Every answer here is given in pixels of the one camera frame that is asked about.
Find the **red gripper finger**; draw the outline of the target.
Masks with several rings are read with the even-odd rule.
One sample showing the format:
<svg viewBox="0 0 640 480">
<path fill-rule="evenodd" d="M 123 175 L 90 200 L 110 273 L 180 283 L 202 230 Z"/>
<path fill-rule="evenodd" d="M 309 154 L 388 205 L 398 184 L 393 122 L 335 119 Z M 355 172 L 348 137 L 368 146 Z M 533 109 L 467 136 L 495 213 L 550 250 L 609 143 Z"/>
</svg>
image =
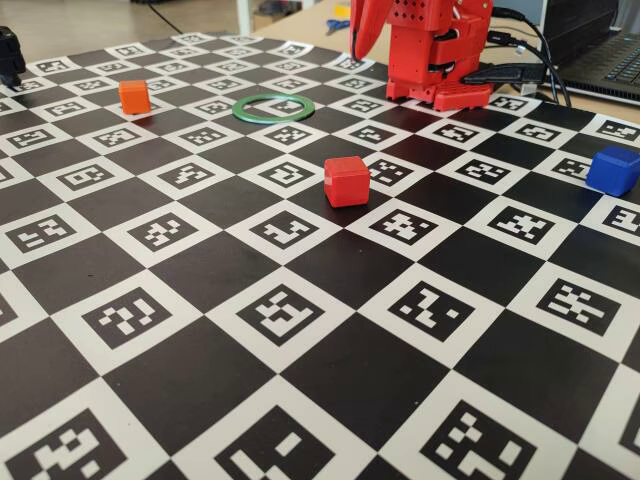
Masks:
<svg viewBox="0 0 640 480">
<path fill-rule="evenodd" d="M 376 43 L 390 10 L 389 1 L 361 1 L 358 7 L 358 58 L 365 57 Z"/>
<path fill-rule="evenodd" d="M 351 43 L 350 51 L 351 57 L 354 60 L 360 60 L 366 55 L 366 41 L 367 41 L 367 29 L 366 29 L 366 13 L 367 13 L 367 0 L 353 0 L 351 2 L 351 15 L 350 15 L 350 31 L 351 31 Z"/>
</svg>

